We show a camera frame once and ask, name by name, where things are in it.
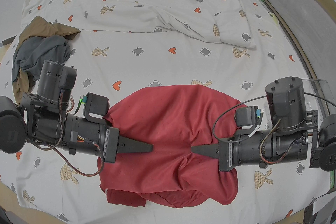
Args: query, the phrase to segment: patterned bed sheet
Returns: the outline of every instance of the patterned bed sheet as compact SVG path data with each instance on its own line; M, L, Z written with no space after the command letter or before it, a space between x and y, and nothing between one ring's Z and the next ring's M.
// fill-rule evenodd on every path
M248 20L255 40L253 49L206 43L178 31L82 30L69 42L71 57L66 63L78 70L72 92L75 102L93 92L107 96L113 105L143 87L177 84L201 84L243 101L264 95L265 86L280 77L307 78L292 45L263 5L258 0L239 2L239 16ZM0 65L0 93L12 100L11 61L17 43L18 37ZM313 98L306 102L310 108L318 108ZM257 100L250 105L268 109L266 103ZM269 120L264 117L263 128ZM85 173L97 169L95 157L66 156ZM66 223L269 224L301 210L330 185L329 173L309 169L309 160L264 170L240 166L238 194L230 205L209 199L194 208L173 209L151 202L144 208L131 208L108 204L99 177L76 174L54 152L26 144L14 155L0 152L0 158L0 180L17 193L21 206L47 212Z

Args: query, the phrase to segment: gray garment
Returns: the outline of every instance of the gray garment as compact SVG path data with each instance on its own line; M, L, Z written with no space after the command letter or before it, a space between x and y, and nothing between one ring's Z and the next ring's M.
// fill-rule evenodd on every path
M39 80L44 60L64 63L69 58L70 47L64 37L30 37L14 53L12 82L17 80L20 67Z

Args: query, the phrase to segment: headboard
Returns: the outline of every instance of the headboard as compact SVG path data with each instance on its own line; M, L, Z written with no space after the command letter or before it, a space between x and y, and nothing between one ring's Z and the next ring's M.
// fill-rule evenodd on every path
M336 98L336 2L265 1L288 30L309 76L327 80Z

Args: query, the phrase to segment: red shirt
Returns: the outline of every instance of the red shirt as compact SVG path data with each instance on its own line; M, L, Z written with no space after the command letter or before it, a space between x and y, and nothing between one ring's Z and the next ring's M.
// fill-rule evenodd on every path
M110 108L104 118L120 135L153 144L147 153L119 153L100 173L113 204L145 206L146 200L175 208L212 198L223 205L237 195L237 172L219 172L218 159L191 152L191 146L218 143L216 118L240 103L202 85L143 88ZM233 136L235 109L216 125L218 137Z

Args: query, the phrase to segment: brown cloth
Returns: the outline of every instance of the brown cloth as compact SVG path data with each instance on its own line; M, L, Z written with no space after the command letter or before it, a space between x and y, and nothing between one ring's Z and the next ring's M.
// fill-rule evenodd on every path
M52 24L42 17L36 16L20 34L19 43L15 51L17 52L22 43L30 37L51 37L53 35L59 35L66 39L73 40L80 32L81 31L77 28L61 23ZM33 77L28 76L28 74L20 68L17 81L13 82L13 93L17 104L20 104L23 93L30 93L33 86Z

